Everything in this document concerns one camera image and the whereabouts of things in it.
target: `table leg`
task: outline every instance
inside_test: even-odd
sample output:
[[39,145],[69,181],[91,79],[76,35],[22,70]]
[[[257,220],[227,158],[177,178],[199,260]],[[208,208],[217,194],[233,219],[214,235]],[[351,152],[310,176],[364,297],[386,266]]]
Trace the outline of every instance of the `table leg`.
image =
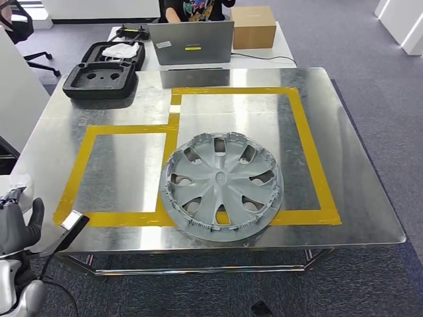
[[313,254],[305,250],[306,263],[296,265],[245,265],[221,267],[193,267],[171,269],[95,269],[92,267],[93,255],[88,256],[86,263],[66,255],[56,255],[59,260],[70,265],[96,279],[104,280],[107,276],[123,275],[169,275],[169,274],[206,274],[206,273],[275,273],[275,272],[306,272],[333,252],[334,249],[320,250]]

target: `black cable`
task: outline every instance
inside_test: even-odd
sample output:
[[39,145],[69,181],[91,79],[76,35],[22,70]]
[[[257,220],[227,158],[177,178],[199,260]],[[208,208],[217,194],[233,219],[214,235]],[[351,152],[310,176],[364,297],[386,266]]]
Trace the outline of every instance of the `black cable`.
[[296,61],[295,61],[294,59],[292,59],[291,57],[287,57],[287,56],[258,57],[258,56],[246,55],[246,54],[241,54],[241,53],[230,53],[230,55],[239,55],[239,56],[252,57],[252,58],[257,58],[257,59],[264,59],[264,60],[270,60],[270,59],[276,59],[276,58],[286,58],[286,59],[289,59],[290,61],[292,61],[297,67],[298,66],[298,65],[297,65]]
[[119,37],[118,34],[113,36],[113,38],[110,39],[109,42],[113,42],[114,40],[117,39]]
[[132,40],[132,42],[129,43],[129,45],[133,45],[134,43],[135,43],[136,40],[137,40],[138,38],[140,38],[140,36],[141,36],[141,34],[138,34],[137,36],[135,36],[135,38],[134,40]]
[[62,291],[65,292],[71,301],[72,301],[72,305],[73,305],[73,309],[75,309],[75,313],[76,315],[76,317],[79,317],[79,314],[78,313],[78,306],[76,305],[76,301],[75,301],[75,299],[73,298],[73,296],[72,296],[72,294],[66,290],[66,288],[63,287],[62,285],[59,285],[54,282],[50,282],[50,281],[45,281],[45,284],[47,285],[51,285],[51,286],[54,286],[57,287],[58,289],[61,289]]
[[44,266],[42,267],[42,270],[41,271],[41,274],[39,276],[39,280],[42,281],[45,275],[45,272],[47,272],[47,268],[48,267],[48,265],[50,264],[50,261],[51,261],[51,259],[54,256],[54,253],[51,254],[50,256],[48,256],[48,258],[47,258],[47,260],[45,261],[45,263],[44,264]]

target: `cardboard box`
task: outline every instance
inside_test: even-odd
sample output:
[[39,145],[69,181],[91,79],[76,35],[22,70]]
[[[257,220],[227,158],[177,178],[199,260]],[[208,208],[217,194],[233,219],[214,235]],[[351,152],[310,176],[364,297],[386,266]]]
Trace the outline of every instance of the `cardboard box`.
[[270,7],[235,6],[230,9],[230,17],[235,22],[234,50],[273,46],[276,24]]

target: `hubcap center cap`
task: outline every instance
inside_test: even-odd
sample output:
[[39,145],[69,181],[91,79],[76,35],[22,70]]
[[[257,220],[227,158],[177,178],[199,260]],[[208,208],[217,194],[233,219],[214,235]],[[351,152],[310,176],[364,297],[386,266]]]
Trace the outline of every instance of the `hubcap center cap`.
[[216,173],[216,183],[218,183],[218,185],[224,185],[226,184],[226,174],[224,172],[218,172]]

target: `graphic t-shirt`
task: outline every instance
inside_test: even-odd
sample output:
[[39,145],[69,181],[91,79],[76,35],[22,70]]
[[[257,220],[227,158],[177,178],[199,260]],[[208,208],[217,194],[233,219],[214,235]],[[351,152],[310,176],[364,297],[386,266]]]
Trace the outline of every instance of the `graphic t-shirt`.
[[221,0],[165,0],[165,8],[173,8],[182,22],[224,20]]

